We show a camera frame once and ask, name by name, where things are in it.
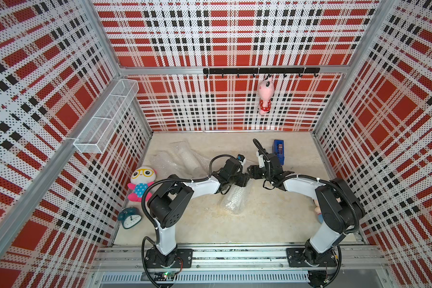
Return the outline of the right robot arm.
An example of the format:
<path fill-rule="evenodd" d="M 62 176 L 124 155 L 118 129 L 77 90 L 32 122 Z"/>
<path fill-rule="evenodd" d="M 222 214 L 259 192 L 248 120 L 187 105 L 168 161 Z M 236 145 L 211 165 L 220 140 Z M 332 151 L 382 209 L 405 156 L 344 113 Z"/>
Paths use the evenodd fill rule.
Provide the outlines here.
<path fill-rule="evenodd" d="M 268 183 L 267 190 L 280 189 L 299 193 L 318 203 L 323 222 L 319 230 L 306 242 L 306 249 L 315 254 L 324 254 L 349 234 L 360 229 L 360 220 L 365 216 L 363 205 L 341 178 L 323 180 L 303 174 L 285 171 L 275 153 L 268 153 L 257 139 L 259 164 L 250 166 L 248 172 L 254 179 Z"/>

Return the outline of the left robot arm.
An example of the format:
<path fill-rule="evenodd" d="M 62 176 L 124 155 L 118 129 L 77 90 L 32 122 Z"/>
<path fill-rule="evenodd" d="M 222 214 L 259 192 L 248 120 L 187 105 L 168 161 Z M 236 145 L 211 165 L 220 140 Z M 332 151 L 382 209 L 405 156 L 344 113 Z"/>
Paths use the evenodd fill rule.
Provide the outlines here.
<path fill-rule="evenodd" d="M 225 194 L 233 186 L 245 187 L 249 176 L 243 172 L 246 158 L 223 154 L 215 160 L 226 158 L 224 166 L 218 171 L 212 169 L 201 179 L 183 179 L 177 175 L 159 180 L 148 187 L 142 197 L 142 211 L 152 223 L 156 232 L 156 250 L 163 256 L 175 253 L 177 243 L 175 225 L 184 215 L 191 200 L 201 196 Z"/>

